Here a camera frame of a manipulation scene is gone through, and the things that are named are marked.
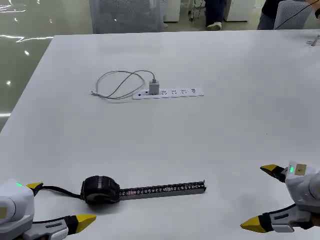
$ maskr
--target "white table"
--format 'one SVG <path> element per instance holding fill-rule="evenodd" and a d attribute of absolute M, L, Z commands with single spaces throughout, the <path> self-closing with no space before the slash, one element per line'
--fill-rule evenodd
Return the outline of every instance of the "white table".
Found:
<path fill-rule="evenodd" d="M 12 177 L 80 192 L 93 175 L 122 188 L 206 181 L 205 194 L 100 210 L 40 192 L 36 220 L 98 215 L 68 240 L 318 240 L 316 227 L 293 234 L 240 228 L 293 203 L 261 165 L 320 167 L 320 46 L 305 44 L 317 34 L 56 36 L 0 134 L 0 182 Z M 89 94 L 102 73 L 117 69 L 147 69 L 162 88 L 202 87 L 205 95 L 113 104 Z"/>

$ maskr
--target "floor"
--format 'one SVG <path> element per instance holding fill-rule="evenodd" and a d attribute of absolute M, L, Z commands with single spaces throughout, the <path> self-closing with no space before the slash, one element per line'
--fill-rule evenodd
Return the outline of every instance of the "floor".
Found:
<path fill-rule="evenodd" d="M 190 22 L 184 1 L 180 22 L 165 31 L 204 31 L 203 12 Z M 256 0 L 248 22 L 225 22 L 222 30 L 257 29 L 264 1 Z M 53 36 L 91 34 L 92 23 L 88 0 L 0 0 L 0 23 L 1 130 Z"/>

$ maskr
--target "shoe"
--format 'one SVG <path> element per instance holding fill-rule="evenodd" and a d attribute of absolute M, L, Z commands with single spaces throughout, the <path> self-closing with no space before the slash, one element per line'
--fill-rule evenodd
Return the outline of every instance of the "shoe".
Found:
<path fill-rule="evenodd" d="M 211 24 L 206 27 L 207 30 L 209 31 L 219 31 L 222 28 L 222 23 L 219 21 L 216 21 L 214 24 Z"/>

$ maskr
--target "person's leg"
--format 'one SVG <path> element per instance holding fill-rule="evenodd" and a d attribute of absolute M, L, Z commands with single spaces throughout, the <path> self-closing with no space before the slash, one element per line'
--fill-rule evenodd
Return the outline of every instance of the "person's leg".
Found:
<path fill-rule="evenodd" d="M 206 0 L 205 19 L 206 27 L 224 19 L 226 0 Z"/>
<path fill-rule="evenodd" d="M 276 19 L 269 17 L 263 13 L 260 16 L 260 22 L 258 25 L 258 30 L 273 30 L 275 27 Z"/>

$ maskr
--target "power outlet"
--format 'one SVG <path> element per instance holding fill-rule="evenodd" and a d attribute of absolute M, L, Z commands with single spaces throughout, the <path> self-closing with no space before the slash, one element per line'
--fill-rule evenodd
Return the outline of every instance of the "power outlet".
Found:
<path fill-rule="evenodd" d="M 158 95 L 149 95 L 148 90 L 141 90 L 132 96 L 133 99 L 162 99 L 180 97 L 198 97 L 205 95 L 201 88 L 160 89 Z"/>

